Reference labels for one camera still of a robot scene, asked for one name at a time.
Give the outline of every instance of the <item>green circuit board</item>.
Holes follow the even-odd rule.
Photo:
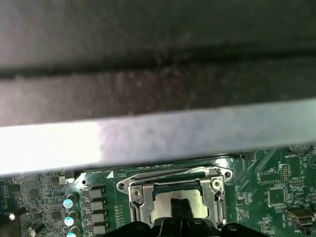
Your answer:
[[[83,237],[102,236],[131,221],[128,195],[117,190],[117,182],[144,171],[210,165],[233,171],[231,181],[225,183],[228,222],[238,222],[268,236],[290,237],[301,236],[302,230],[289,218],[288,209],[307,210],[315,220],[314,147],[300,155],[288,149],[269,149],[245,153],[240,159],[200,158],[144,167],[85,170],[79,175],[59,171],[2,178],[0,212],[5,217],[19,206],[27,207],[26,215],[20,217],[23,237],[29,237],[32,223],[40,222],[46,228],[37,236],[66,237],[69,227],[64,219],[70,210],[64,208],[63,200],[75,192],[79,196],[71,209],[79,213],[75,225]]]

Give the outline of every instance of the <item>cylindrical capacitor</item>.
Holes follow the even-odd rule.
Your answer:
[[[68,213],[64,220],[66,226],[72,226],[76,220],[78,220],[79,214],[76,211],[71,211]]]
[[[42,222],[39,223],[36,227],[33,228],[33,230],[30,231],[30,236],[35,237],[39,232],[41,232],[46,225]]]
[[[26,209],[26,207],[22,206],[19,207],[18,209],[16,209],[15,211],[13,211],[12,213],[10,213],[9,215],[9,220],[10,221],[15,221],[17,218],[19,218],[20,216],[22,216],[23,214],[25,214],[28,210]]]
[[[75,194],[69,194],[64,202],[63,202],[63,206],[67,209],[70,209],[74,206],[74,204],[77,202],[77,196]]]
[[[67,237],[79,237],[80,236],[80,229],[77,226],[72,227],[67,234]]]

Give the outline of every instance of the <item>metal frame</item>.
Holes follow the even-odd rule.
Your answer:
[[[169,162],[316,141],[316,101],[0,128],[0,174]]]
[[[204,173],[203,178],[185,179],[181,181],[186,183],[197,182],[202,188],[203,204],[208,208],[208,220],[222,226],[226,223],[225,191],[224,182],[228,182],[232,177],[232,172],[217,166],[194,167],[189,169],[174,169],[154,172],[142,172],[128,177],[117,183],[117,189],[128,194],[131,219],[133,221],[142,221],[149,226],[154,226],[150,221],[150,214],[154,210],[153,191],[155,186],[172,185],[179,182],[159,181],[167,177],[176,177],[183,174]]]

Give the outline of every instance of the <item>motherboard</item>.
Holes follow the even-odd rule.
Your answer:
[[[218,200],[206,204],[202,196],[207,191],[199,184],[211,172],[208,187],[216,190],[215,200],[224,202],[214,219],[219,225],[237,222],[268,236],[316,235],[316,150],[309,145],[0,178],[0,216],[18,216],[22,237],[99,237],[135,220],[150,225],[169,215],[163,200],[190,196],[194,215],[207,218]],[[180,177],[188,180],[185,187],[179,188]],[[155,195],[147,197],[144,188],[150,187]],[[137,204],[146,198],[154,200],[151,213],[143,217]]]

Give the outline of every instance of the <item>cpu socket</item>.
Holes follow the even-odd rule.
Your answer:
[[[224,183],[232,176],[218,166],[142,172],[118,182],[117,189],[129,197],[132,221],[152,227],[156,219],[172,216],[172,200],[185,200],[194,218],[221,228],[226,223]]]

